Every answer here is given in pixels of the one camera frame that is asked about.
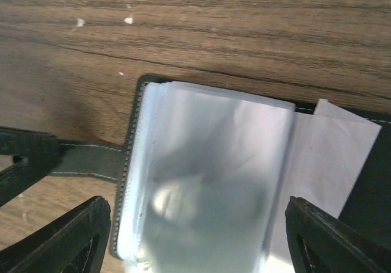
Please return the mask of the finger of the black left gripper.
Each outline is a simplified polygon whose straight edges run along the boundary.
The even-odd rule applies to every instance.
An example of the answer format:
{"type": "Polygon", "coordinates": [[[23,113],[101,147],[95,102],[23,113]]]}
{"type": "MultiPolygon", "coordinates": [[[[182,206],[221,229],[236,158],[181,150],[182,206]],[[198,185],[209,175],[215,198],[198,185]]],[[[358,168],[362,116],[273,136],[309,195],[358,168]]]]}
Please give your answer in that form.
{"type": "Polygon", "coordinates": [[[36,131],[1,127],[1,154],[12,165],[1,170],[1,205],[47,176],[61,161],[56,136],[36,131]]]}

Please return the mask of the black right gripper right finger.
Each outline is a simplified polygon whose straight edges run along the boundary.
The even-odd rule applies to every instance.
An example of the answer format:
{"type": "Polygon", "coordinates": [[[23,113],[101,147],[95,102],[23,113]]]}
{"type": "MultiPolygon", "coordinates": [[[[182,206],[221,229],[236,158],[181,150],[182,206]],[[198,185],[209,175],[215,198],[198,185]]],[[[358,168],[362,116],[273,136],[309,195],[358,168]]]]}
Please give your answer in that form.
{"type": "Polygon", "coordinates": [[[295,272],[390,272],[389,249],[302,197],[290,197],[285,223],[295,272]]]}

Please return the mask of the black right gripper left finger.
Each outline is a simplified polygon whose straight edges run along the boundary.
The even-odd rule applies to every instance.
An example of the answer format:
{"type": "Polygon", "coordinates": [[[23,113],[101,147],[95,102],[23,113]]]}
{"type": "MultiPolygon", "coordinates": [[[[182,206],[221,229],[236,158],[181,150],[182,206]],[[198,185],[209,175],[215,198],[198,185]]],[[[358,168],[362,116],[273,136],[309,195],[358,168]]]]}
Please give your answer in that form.
{"type": "Polygon", "coordinates": [[[110,229],[109,203],[94,196],[1,250],[1,272],[100,272],[110,229]]]}

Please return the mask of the black leather card holder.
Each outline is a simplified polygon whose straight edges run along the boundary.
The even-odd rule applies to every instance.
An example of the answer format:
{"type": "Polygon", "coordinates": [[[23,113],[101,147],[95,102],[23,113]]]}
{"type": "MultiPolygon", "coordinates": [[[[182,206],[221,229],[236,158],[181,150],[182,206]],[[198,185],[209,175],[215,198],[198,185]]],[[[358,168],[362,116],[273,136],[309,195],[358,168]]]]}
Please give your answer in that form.
{"type": "Polygon", "coordinates": [[[390,116],[142,76],[122,146],[65,140],[57,176],[117,183],[127,272],[295,272],[302,197],[390,250],[390,116]]]}

